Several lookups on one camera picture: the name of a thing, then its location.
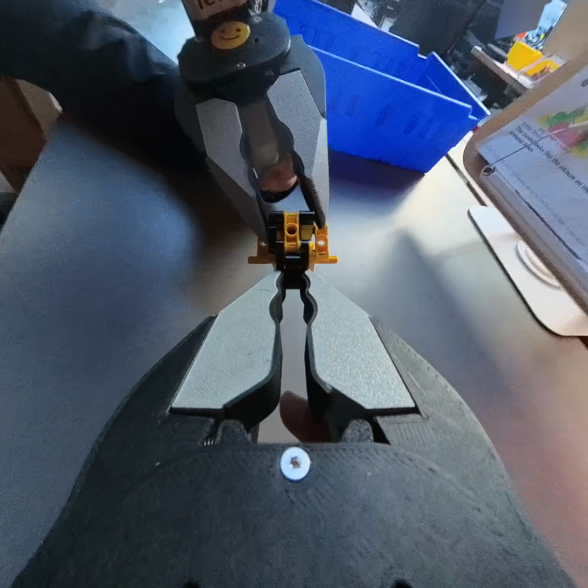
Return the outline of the wooden instruction board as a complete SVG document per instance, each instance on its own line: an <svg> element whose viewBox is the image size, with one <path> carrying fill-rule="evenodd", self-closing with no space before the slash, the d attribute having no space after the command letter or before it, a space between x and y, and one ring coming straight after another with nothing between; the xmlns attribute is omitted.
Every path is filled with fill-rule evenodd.
<svg viewBox="0 0 588 588"><path fill-rule="evenodd" d="M524 114L531 107L533 107L534 104L540 101L540 99L554 92L555 89L559 88L563 83L577 74L584 67L587 67L587 51L584 51L583 54L578 55L568 63L562 65L558 70L555 71L555 73L544 77L543 80L535 84L532 89L525 92L510 106L498 114L492 115L488 121L484 123L484 125L475 131L471 140L467 143L463 161L467 172L472 176L477 184L481 168L483 165L488 164L488 162L480 155L477 150L481 142L498 130L502 129L506 124L513 121L519 115Z"/></svg>

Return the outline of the yellow storage bin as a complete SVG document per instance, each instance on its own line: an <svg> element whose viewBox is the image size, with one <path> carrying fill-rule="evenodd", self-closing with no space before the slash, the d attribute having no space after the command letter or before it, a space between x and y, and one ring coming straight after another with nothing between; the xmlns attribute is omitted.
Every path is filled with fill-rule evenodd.
<svg viewBox="0 0 588 588"><path fill-rule="evenodd" d="M521 40L517 40L510 48L506 64L513 70L522 71L543 57L543 53Z"/></svg>

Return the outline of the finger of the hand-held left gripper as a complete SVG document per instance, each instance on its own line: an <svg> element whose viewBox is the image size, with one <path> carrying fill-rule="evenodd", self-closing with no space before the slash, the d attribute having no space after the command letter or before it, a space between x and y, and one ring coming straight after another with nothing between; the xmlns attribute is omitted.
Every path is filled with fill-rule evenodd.
<svg viewBox="0 0 588 588"><path fill-rule="evenodd" d="M241 150L243 128L238 107L212 98L196 105L206 161L224 194L241 219L259 238L267 237L267 221L251 179L251 166Z"/></svg>
<svg viewBox="0 0 588 588"><path fill-rule="evenodd" d="M324 71L310 72L309 80L301 69L284 73L270 87L268 99L286 136L307 207L323 229L330 197Z"/></svg>

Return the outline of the clear plastic container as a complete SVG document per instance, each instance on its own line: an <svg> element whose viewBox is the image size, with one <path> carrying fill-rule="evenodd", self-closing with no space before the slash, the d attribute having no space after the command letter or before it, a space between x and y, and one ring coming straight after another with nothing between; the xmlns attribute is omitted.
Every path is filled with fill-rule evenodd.
<svg viewBox="0 0 588 588"><path fill-rule="evenodd" d="M520 71L526 77L534 80L550 75L555 70L559 69L565 60L555 54L541 55L541 57L522 68Z"/></svg>

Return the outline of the person's left hand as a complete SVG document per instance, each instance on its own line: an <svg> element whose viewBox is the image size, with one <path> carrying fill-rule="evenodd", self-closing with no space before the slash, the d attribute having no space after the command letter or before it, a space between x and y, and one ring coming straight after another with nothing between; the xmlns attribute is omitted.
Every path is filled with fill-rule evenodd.
<svg viewBox="0 0 588 588"><path fill-rule="evenodd" d="M292 156L287 153L261 173L258 185L261 192L279 195L289 193L298 185L298 181Z"/></svg>

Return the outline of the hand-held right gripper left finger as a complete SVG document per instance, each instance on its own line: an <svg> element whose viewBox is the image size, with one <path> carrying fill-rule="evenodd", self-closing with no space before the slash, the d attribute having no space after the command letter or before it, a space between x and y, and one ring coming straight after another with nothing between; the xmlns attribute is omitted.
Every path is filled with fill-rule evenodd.
<svg viewBox="0 0 588 588"><path fill-rule="evenodd" d="M274 271L214 318L170 410L256 428L281 394L281 321L282 273Z"/></svg>

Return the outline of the person's right hand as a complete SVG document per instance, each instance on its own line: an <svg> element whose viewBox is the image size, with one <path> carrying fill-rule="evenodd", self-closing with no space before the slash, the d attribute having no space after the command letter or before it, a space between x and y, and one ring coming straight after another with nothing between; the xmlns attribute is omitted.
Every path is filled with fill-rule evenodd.
<svg viewBox="0 0 588 588"><path fill-rule="evenodd" d="M331 435L327 423L313 419L306 399L290 390L285 391L279 402L279 414L285 428L301 443L329 443Z"/></svg>

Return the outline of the person's left forearm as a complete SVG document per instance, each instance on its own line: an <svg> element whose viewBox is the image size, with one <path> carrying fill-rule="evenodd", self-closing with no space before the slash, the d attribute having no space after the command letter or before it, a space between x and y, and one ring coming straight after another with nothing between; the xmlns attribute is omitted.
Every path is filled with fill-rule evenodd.
<svg viewBox="0 0 588 588"><path fill-rule="evenodd" d="M95 1L1 1L1 75L51 93L77 124L159 165L201 162L175 115L177 65Z"/></svg>

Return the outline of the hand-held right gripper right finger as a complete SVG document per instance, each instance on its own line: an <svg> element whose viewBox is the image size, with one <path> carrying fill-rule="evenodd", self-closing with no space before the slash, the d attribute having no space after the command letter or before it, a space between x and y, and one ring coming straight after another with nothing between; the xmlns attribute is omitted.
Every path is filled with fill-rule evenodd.
<svg viewBox="0 0 588 588"><path fill-rule="evenodd" d="M371 317L312 271L302 287L307 399L331 435L353 420L410 415L417 405Z"/></svg>

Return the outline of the printed instruction sheet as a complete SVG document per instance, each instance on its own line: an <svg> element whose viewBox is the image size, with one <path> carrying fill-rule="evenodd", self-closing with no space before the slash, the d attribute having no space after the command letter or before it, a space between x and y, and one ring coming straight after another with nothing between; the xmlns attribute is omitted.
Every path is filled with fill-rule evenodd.
<svg viewBox="0 0 588 588"><path fill-rule="evenodd" d="M587 265L587 67L477 150Z"/></svg>

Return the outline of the brown cardboard box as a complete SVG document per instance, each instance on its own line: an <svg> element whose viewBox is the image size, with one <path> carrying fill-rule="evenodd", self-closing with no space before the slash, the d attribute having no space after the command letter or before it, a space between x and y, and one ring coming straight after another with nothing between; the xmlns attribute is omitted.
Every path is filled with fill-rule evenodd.
<svg viewBox="0 0 588 588"><path fill-rule="evenodd" d="M1 174L20 192L62 108L52 94L1 76Z"/></svg>

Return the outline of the large blue storage bin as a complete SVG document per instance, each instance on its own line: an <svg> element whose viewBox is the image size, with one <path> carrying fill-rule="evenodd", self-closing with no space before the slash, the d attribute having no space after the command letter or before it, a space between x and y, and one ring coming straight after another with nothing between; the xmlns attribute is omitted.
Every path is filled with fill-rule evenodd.
<svg viewBox="0 0 588 588"><path fill-rule="evenodd" d="M332 151L427 173L489 116L437 53L318 1L277 1L326 78Z"/></svg>

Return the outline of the yellow black lego model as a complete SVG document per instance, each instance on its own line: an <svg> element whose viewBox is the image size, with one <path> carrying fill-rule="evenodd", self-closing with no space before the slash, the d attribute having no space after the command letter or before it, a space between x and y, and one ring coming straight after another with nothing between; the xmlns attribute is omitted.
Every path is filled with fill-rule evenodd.
<svg viewBox="0 0 588 588"><path fill-rule="evenodd" d="M283 288L299 289L308 271L337 264L338 258L329 250L329 225L319 227L313 212L271 212L267 236L257 238L247 262L272 265L281 273Z"/></svg>

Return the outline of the clear acrylic holder bar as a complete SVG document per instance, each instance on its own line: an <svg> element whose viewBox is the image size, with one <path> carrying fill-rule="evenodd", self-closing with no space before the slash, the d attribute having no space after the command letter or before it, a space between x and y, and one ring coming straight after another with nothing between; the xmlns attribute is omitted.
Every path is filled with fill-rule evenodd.
<svg viewBox="0 0 588 588"><path fill-rule="evenodd" d="M567 294L587 312L587 265L528 205L496 166L483 165L477 181L489 200L559 281Z"/></svg>

